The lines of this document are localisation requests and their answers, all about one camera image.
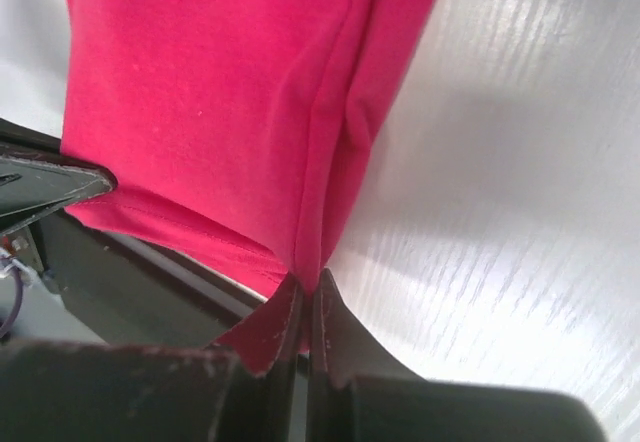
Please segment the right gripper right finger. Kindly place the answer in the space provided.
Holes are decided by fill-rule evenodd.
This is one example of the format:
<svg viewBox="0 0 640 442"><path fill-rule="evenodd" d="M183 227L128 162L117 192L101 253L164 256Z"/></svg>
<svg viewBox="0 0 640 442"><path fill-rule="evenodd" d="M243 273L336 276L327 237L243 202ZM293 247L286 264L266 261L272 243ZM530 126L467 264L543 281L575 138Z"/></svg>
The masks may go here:
<svg viewBox="0 0 640 442"><path fill-rule="evenodd" d="M364 327L346 306L327 268L311 300L309 349L308 441L364 441L359 413L379 405L366 385L396 389L424 381Z"/></svg>

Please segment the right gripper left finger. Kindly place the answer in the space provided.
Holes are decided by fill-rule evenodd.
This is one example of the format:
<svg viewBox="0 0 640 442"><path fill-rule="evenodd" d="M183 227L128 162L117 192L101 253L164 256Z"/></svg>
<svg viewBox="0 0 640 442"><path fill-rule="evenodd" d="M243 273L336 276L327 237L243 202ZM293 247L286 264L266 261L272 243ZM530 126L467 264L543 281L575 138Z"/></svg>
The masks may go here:
<svg viewBox="0 0 640 442"><path fill-rule="evenodd" d="M214 384L209 441L285 441L305 296L288 274L273 296L204 353Z"/></svg>

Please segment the pink t shirt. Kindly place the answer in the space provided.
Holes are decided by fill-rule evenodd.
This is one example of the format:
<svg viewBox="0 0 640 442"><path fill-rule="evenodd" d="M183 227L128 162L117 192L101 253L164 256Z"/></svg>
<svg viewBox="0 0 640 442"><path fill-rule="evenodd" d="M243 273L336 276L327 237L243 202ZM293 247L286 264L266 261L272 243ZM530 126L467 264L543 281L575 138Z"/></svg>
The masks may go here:
<svg viewBox="0 0 640 442"><path fill-rule="evenodd" d="M312 292L435 0L67 0L62 150L88 227Z"/></svg>

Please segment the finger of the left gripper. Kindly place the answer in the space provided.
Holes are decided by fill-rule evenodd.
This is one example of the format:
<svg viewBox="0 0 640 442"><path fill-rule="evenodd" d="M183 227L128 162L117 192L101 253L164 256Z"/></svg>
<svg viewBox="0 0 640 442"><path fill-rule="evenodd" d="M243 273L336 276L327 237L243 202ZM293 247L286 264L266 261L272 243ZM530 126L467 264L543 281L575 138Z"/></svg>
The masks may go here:
<svg viewBox="0 0 640 442"><path fill-rule="evenodd" d="M21 229L69 205L109 193L105 168L59 154L1 156L1 228Z"/></svg>

